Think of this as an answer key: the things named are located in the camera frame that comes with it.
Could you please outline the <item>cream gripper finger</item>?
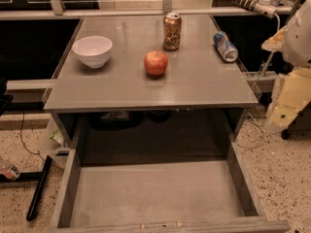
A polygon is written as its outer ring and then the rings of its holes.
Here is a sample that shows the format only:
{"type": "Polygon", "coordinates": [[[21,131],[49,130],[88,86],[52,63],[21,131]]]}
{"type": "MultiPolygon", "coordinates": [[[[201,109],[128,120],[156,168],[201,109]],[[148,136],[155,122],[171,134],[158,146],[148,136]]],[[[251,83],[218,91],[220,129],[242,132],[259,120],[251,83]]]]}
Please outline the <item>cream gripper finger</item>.
{"type": "Polygon", "coordinates": [[[311,102],[311,69],[294,67],[288,75],[279,74],[266,112],[265,128],[270,133],[288,129],[311,102]]]}
{"type": "Polygon", "coordinates": [[[282,27],[272,37],[265,40],[262,43],[261,48],[271,52],[282,51],[285,32],[286,27],[282,27]]]}

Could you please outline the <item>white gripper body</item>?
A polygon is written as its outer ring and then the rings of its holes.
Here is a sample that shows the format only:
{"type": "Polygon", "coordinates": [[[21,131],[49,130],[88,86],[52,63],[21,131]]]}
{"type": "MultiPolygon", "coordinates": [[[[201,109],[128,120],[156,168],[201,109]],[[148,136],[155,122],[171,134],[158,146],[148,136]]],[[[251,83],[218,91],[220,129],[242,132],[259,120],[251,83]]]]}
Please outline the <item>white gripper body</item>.
{"type": "Polygon", "coordinates": [[[283,58],[293,66],[311,67],[311,0],[305,0],[286,25],[283,58]]]}

